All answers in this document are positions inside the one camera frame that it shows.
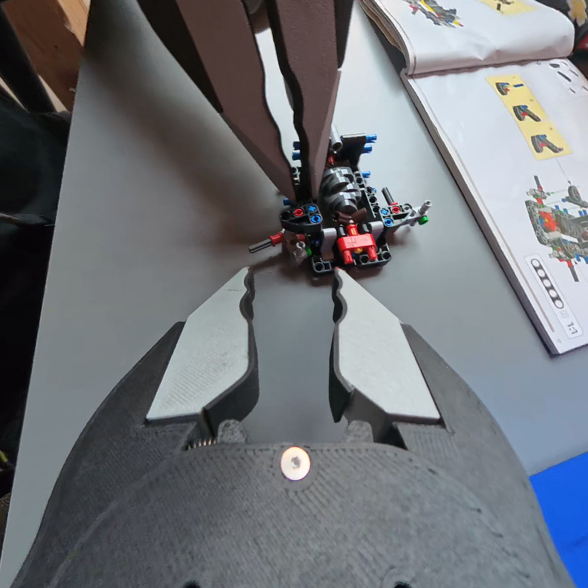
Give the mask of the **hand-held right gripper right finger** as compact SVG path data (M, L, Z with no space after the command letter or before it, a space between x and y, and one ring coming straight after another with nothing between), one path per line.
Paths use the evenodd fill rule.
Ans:
M329 405L334 421L368 422L377 442L397 422L440 424L401 321L344 270L335 270L332 296Z

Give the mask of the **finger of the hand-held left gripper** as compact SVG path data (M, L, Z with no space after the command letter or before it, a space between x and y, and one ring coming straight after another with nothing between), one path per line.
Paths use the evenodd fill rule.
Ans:
M340 75L334 2L269 1L269 22L300 142L297 195L314 198L325 168Z
M178 6L225 122L281 193L295 199L245 5L242 1L178 1Z

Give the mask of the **black frame lego assembly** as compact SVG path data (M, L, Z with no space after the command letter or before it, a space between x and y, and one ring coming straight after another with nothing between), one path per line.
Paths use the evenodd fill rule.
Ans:
M402 226L423 225L429 220L432 203L419 208L393 199L388 188L378 192L369 186L370 172L359 168L360 156L371 152L377 135L340 135L332 124L329 148L318 194L298 198L300 166L292 167L296 199L283 199L283 210L294 203L315 203L322 214L319 236L281 231L249 246L251 254L278 245L289 252L296 265L308 261L315 275L335 268L382 266L391 258L387 235Z

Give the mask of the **black chair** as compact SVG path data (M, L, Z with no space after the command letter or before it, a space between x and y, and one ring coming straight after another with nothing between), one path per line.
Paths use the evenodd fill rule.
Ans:
M2 8L1 78L28 111L56 113L29 56Z

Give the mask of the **open lego instruction booklet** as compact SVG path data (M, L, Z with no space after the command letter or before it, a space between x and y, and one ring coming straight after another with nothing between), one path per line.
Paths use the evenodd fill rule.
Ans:
M566 1L361 1L548 349L587 345L587 79Z

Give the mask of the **black angled lego piece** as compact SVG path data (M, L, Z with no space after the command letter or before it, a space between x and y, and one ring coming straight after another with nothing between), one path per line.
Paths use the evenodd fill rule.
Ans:
M294 203L280 214L281 226L293 233L319 236L322 230L322 214L315 203Z

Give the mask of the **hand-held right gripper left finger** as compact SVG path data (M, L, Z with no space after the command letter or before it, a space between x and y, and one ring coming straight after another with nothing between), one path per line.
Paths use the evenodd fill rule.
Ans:
M196 422L217 436L242 421L259 399L253 328L254 275L241 269L192 312L146 414L148 423Z

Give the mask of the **blue plastic bin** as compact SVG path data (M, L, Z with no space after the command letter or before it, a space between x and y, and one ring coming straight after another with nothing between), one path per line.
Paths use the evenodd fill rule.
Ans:
M577 587L587 587L587 453L530 477L550 534Z

